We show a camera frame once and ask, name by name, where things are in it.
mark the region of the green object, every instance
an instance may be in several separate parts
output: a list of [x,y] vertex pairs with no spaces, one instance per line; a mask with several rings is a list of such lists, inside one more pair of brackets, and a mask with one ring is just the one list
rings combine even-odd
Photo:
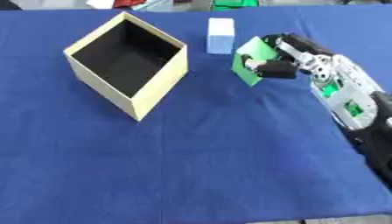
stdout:
[[233,8],[227,6],[214,6],[213,11],[231,11]]
[[358,103],[356,103],[353,100],[345,103],[345,109],[353,117],[356,117],[356,116],[362,114],[362,112],[363,112],[363,109],[360,107],[360,105],[358,105]]
[[241,7],[256,7],[258,0],[214,0],[213,11],[228,11]]
[[253,87],[262,78],[250,72],[242,64],[242,55],[248,54],[254,60],[273,60],[277,52],[265,44],[259,37],[252,38],[248,43],[240,47],[234,56],[233,72],[238,74],[248,85]]
[[330,85],[323,87],[323,95],[325,98],[329,98],[334,92],[338,90],[339,90],[338,85],[334,82]]

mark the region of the blue tablecloth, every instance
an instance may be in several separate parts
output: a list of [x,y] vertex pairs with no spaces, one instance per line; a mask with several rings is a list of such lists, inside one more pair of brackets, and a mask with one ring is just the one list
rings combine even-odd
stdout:
[[392,90],[390,6],[135,13],[189,45],[190,72],[140,123],[74,78],[62,50],[115,10],[0,12],[0,223],[241,223],[392,212],[392,194],[305,76],[248,87],[206,53],[295,32]]

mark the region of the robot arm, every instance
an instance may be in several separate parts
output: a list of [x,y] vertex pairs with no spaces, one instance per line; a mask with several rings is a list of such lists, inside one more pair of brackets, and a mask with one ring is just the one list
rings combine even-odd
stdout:
[[277,58],[256,61],[242,55],[244,67],[264,78],[295,78],[297,70],[309,74],[312,93],[370,167],[392,187],[392,94],[350,59],[298,35],[268,35],[262,40],[276,50]]

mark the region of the open box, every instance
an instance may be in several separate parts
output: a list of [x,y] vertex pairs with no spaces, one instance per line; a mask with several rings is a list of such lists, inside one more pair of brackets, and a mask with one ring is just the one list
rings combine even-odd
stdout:
[[184,43],[122,12],[69,46],[75,75],[141,121],[188,69]]

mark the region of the green cube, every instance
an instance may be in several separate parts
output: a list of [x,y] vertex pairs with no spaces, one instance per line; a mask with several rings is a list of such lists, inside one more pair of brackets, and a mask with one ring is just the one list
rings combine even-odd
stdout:
[[277,56],[277,52],[269,45],[264,43],[259,37],[252,38],[248,43],[240,47],[234,56],[233,72],[238,74],[248,85],[253,87],[262,78],[251,73],[242,64],[242,55],[248,54],[254,60],[273,60]]

